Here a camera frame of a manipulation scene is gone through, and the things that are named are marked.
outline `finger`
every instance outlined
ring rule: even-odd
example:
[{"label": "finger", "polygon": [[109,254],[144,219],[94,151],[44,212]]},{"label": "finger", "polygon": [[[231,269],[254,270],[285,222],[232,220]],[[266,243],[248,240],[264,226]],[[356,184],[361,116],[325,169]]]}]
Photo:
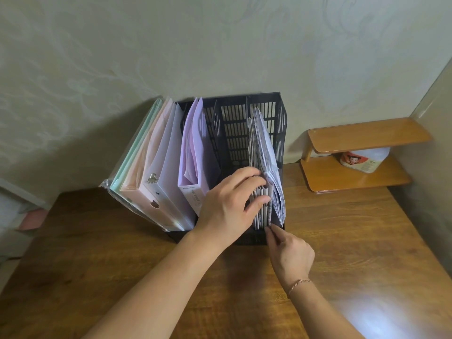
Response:
[{"label": "finger", "polygon": [[267,238],[267,245],[270,252],[276,250],[276,247],[278,246],[276,243],[275,235],[273,234],[273,231],[270,229],[270,227],[265,227],[265,237]]},{"label": "finger", "polygon": [[231,189],[234,189],[248,177],[259,175],[260,175],[259,169],[256,169],[252,166],[247,166],[246,168],[238,169],[231,176],[225,178],[225,180],[227,179],[227,185],[231,187]]},{"label": "finger", "polygon": [[288,233],[285,230],[283,230],[279,226],[276,226],[275,224],[271,225],[271,229],[272,229],[272,232],[275,234],[276,238],[278,238],[281,243],[286,241],[286,237],[287,237]]},{"label": "finger", "polygon": [[261,195],[254,199],[252,203],[248,205],[245,209],[246,216],[253,221],[254,217],[256,216],[259,209],[262,208],[264,203],[270,202],[271,197],[268,195]]},{"label": "finger", "polygon": [[267,181],[262,177],[249,177],[241,185],[239,185],[234,192],[239,193],[239,195],[243,198],[243,202],[246,202],[257,187],[265,185],[266,183]]}]

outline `wooden shelf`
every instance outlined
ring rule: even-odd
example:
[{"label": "wooden shelf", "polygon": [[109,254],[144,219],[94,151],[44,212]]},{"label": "wooden shelf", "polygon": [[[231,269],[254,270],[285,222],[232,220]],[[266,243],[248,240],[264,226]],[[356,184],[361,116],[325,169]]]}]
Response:
[{"label": "wooden shelf", "polygon": [[315,128],[308,130],[308,135],[317,153],[374,149],[432,140],[430,133],[408,117]]},{"label": "wooden shelf", "polygon": [[335,156],[313,157],[308,162],[302,159],[300,164],[309,189],[314,193],[386,187],[411,182],[411,177],[391,154],[371,174],[342,166]]}]

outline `patterned wallpaper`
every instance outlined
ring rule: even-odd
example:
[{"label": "patterned wallpaper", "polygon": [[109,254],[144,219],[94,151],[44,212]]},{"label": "patterned wallpaper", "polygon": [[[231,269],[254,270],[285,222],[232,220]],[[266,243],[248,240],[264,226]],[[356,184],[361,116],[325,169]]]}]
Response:
[{"label": "patterned wallpaper", "polygon": [[0,178],[53,202],[108,176],[157,95],[281,91],[312,127],[408,116],[452,0],[0,0]]}]

